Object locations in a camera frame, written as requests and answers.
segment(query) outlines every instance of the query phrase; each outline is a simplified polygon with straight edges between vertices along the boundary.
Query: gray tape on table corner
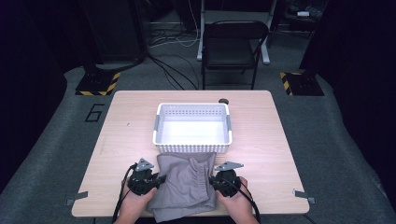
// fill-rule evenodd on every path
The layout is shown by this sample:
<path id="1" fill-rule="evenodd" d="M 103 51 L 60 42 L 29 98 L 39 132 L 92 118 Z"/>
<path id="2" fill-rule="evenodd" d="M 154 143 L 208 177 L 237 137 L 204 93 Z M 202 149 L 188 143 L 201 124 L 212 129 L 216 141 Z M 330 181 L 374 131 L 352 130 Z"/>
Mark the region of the gray tape on table corner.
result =
<path id="1" fill-rule="evenodd" d="M 298 198 L 304 198 L 307 199 L 309 203 L 317 203 L 317 200 L 312 197 L 308 197 L 308 194 L 299 190 L 294 189 L 293 190 L 294 196 Z"/>
<path id="2" fill-rule="evenodd" d="M 64 202 L 64 205 L 66 205 L 66 206 L 72 205 L 75 200 L 83 199 L 83 198 L 87 198 L 87 197 L 88 197 L 88 191 L 84 191 L 84 192 L 75 194 L 71 199 L 66 199 L 66 201 Z"/>

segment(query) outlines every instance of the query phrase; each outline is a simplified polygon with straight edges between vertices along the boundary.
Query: chair backrest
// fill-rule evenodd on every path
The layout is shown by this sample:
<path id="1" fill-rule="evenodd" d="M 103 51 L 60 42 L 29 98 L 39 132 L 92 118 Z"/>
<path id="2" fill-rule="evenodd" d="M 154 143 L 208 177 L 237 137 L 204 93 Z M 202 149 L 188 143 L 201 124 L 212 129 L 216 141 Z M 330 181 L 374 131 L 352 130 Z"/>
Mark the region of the chair backrest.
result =
<path id="1" fill-rule="evenodd" d="M 267 36 L 268 27 L 262 21 L 216 21 L 204 32 L 204 39 L 265 39 Z"/>

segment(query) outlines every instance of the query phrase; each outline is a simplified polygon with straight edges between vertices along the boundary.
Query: person's right hand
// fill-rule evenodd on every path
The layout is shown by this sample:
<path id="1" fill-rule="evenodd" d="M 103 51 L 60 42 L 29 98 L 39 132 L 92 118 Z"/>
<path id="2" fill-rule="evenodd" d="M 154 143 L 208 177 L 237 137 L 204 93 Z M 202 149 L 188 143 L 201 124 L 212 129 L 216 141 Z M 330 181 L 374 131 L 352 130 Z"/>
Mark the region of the person's right hand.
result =
<path id="1" fill-rule="evenodd" d="M 239 176 L 243 185 L 241 185 L 241 190 L 250 197 L 248 193 L 248 181 Z M 257 224 L 259 223 L 256 218 L 253 216 L 251 203 L 245 198 L 241 192 L 237 192 L 233 197 L 224 197 L 218 190 L 216 190 L 216 196 L 222 204 L 224 204 L 227 209 L 228 214 L 237 224 Z"/>

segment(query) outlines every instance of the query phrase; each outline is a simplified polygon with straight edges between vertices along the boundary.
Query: chair seat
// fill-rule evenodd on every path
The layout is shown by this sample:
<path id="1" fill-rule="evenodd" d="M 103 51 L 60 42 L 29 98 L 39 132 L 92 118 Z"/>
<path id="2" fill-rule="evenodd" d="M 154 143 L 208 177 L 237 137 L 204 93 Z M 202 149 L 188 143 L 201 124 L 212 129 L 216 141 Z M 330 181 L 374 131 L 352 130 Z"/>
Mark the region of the chair seat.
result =
<path id="1" fill-rule="evenodd" d="M 207 39 L 205 66 L 209 69 L 251 69 L 255 60 L 248 40 Z"/>

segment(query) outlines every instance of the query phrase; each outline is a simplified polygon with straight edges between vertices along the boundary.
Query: gray cloth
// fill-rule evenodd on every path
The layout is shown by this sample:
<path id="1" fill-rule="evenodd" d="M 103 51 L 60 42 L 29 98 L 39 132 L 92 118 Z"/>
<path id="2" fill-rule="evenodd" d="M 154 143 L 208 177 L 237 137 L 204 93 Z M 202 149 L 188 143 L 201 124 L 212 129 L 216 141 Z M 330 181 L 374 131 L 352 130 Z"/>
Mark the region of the gray cloth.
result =
<path id="1" fill-rule="evenodd" d="M 163 153 L 157 156 L 159 176 L 166 175 L 148 203 L 157 222 L 215 209 L 216 194 L 209 185 L 216 153 Z"/>

